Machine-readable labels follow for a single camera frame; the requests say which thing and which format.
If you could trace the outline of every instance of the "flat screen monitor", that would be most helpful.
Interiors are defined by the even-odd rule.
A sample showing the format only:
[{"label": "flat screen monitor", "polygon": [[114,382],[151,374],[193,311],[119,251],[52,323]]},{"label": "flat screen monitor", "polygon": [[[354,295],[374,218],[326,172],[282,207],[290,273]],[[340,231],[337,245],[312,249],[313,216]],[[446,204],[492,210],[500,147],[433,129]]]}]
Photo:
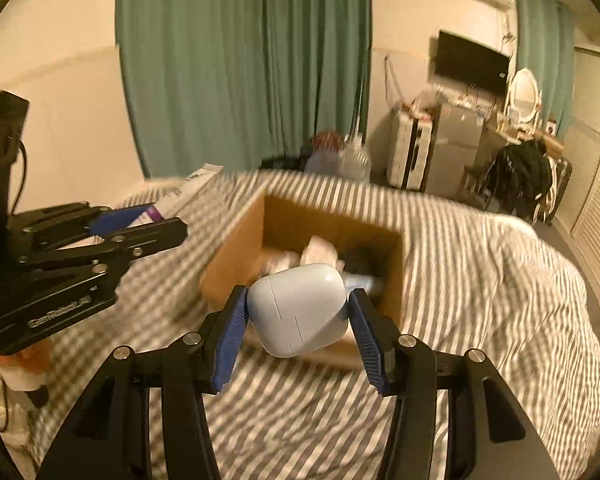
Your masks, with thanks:
[{"label": "flat screen monitor", "polygon": [[503,96],[507,93],[507,73],[508,56],[462,36],[440,31],[436,75]]}]

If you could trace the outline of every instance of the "white mirror frame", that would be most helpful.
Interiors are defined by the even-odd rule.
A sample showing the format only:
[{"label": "white mirror frame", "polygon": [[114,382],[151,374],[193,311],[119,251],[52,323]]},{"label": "white mirror frame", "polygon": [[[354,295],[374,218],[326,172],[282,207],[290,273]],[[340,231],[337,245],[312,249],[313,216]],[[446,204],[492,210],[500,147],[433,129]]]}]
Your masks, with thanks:
[{"label": "white mirror frame", "polygon": [[516,72],[516,75],[513,76],[511,83],[509,83],[509,88],[507,89],[507,97],[506,97],[505,103],[504,103],[504,111],[505,111],[505,115],[506,115],[507,111],[509,110],[509,106],[511,104],[511,102],[510,102],[511,101],[511,89],[514,88],[514,83],[515,83],[516,79],[519,77],[520,78],[522,78],[522,77],[528,78],[529,81],[531,81],[531,86],[534,89],[535,101],[534,101],[533,110],[527,117],[520,117],[520,124],[529,124],[532,121],[534,121],[535,119],[537,119],[538,110],[540,109],[540,105],[542,104],[542,101],[541,101],[541,93],[538,89],[538,82],[536,81],[536,76],[534,76],[534,73],[531,72],[531,70],[529,70],[528,68],[521,68],[520,70],[518,70]]}]

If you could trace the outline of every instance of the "green curtain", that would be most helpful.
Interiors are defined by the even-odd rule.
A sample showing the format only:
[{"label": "green curtain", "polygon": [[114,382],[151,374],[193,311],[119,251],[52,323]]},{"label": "green curtain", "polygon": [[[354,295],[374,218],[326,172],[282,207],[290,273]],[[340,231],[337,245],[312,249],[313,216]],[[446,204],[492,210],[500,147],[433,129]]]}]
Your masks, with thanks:
[{"label": "green curtain", "polygon": [[366,129],[370,0],[116,0],[144,172],[252,170],[316,131]]},{"label": "green curtain", "polygon": [[574,25],[571,11],[557,0],[516,0],[518,7],[517,69],[527,67],[542,91],[540,118],[554,116],[558,137],[571,117],[574,72]]}]

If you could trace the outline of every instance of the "floor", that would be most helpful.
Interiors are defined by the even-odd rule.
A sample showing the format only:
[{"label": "floor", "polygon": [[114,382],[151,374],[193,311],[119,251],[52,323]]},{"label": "floor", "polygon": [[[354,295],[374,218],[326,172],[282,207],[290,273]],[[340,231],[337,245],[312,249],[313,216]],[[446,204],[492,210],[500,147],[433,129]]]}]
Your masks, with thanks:
[{"label": "floor", "polygon": [[[558,234],[558,231],[555,230],[554,227],[547,226],[545,224],[538,223],[534,226],[536,229],[536,233],[538,236],[544,240],[546,243],[560,251],[565,257],[570,259],[576,267],[578,267],[582,273],[582,268],[578,264],[575,259],[575,256],[567,247],[567,244],[562,239],[562,237]],[[587,284],[587,310],[589,311],[589,317],[591,318],[591,325],[593,326],[593,330],[598,336],[600,340],[600,304],[596,299],[595,294],[589,285],[586,277],[583,275],[584,281]]]}]

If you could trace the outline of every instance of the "bed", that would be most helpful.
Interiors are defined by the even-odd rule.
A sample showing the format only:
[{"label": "bed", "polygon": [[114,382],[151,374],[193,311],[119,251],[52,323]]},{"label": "bed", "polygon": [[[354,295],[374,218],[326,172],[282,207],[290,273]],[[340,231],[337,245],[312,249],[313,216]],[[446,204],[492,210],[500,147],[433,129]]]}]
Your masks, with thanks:
[{"label": "bed", "polygon": [[[208,309],[200,275],[263,190],[401,232],[402,331],[444,352],[487,352],[560,477],[581,474],[600,434],[600,346],[575,267],[533,233],[467,206],[282,171],[215,177],[180,214],[189,237],[179,248],[138,260],[115,306],[54,337],[50,400],[32,421],[38,462],[116,346],[161,348],[200,325]],[[163,192],[136,194],[125,205]],[[444,475],[446,402],[440,392],[432,479]],[[276,359],[243,345],[230,384],[205,396],[205,407],[225,479],[362,480],[376,474],[393,405],[362,371]],[[165,478],[159,390],[152,391],[150,427],[154,478]]]}]

